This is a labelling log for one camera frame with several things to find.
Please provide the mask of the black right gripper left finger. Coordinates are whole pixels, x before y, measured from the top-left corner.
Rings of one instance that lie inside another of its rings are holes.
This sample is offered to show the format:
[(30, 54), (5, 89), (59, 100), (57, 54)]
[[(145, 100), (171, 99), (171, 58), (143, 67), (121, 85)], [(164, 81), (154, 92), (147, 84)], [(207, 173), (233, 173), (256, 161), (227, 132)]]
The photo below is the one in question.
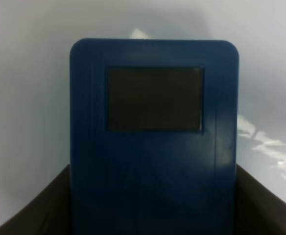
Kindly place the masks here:
[(70, 166), (28, 205), (0, 226), (0, 235), (70, 235)]

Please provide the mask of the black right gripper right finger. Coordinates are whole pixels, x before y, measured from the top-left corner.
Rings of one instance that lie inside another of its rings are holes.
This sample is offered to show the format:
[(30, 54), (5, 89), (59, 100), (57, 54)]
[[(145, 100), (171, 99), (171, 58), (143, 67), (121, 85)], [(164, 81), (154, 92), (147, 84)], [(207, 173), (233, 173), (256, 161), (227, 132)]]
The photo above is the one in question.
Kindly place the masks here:
[(286, 235), (286, 203), (237, 165), (235, 235)]

